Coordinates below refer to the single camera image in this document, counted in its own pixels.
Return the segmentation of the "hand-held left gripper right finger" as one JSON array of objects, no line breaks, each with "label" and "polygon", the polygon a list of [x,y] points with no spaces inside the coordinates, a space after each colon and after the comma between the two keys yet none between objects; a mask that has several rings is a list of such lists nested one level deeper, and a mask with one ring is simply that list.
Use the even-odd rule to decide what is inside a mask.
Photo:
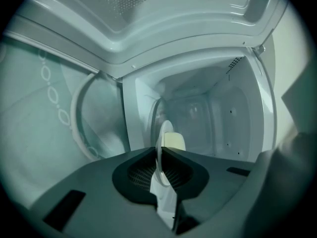
[{"label": "hand-held left gripper right finger", "polygon": [[210,219],[237,193],[253,166],[163,147],[162,170],[177,195],[172,231],[180,235]]}]

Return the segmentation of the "white round plate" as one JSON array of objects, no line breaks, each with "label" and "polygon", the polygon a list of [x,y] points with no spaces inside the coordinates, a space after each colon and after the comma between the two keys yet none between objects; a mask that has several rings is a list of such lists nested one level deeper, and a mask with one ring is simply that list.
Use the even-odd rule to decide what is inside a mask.
[{"label": "white round plate", "polygon": [[173,229],[177,195],[163,173],[161,160],[164,134],[167,132],[174,132],[173,125],[168,120],[162,123],[156,142],[156,169],[151,179],[150,193],[157,198],[157,214],[170,229]]}]

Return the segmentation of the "white microwave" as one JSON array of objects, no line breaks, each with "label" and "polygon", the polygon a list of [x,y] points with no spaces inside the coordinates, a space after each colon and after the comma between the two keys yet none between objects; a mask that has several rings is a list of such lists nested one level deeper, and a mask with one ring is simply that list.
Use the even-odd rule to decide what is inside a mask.
[{"label": "white microwave", "polygon": [[260,59],[287,0],[24,0],[4,35],[104,72],[123,90],[130,148],[164,98],[190,152],[254,162],[276,142]]}]

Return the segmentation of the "teal floral tablecloth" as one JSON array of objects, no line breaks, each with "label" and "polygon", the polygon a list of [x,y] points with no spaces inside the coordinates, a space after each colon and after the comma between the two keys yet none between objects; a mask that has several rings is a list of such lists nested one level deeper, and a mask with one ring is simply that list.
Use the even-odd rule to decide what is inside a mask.
[{"label": "teal floral tablecloth", "polygon": [[[72,97],[88,75],[41,49],[0,40],[0,182],[25,208],[89,162],[70,120]],[[129,151],[121,84],[98,73],[80,94],[77,124],[95,157]]]}]

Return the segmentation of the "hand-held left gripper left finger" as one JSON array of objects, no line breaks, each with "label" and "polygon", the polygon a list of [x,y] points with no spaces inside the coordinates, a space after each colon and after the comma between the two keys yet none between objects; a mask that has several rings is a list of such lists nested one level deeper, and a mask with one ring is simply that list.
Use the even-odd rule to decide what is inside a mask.
[{"label": "hand-held left gripper left finger", "polygon": [[159,217],[156,197],[137,203],[123,197],[115,188],[112,175],[122,163],[151,157],[155,148],[121,154],[89,163],[46,191],[31,206],[49,238],[158,238]]}]

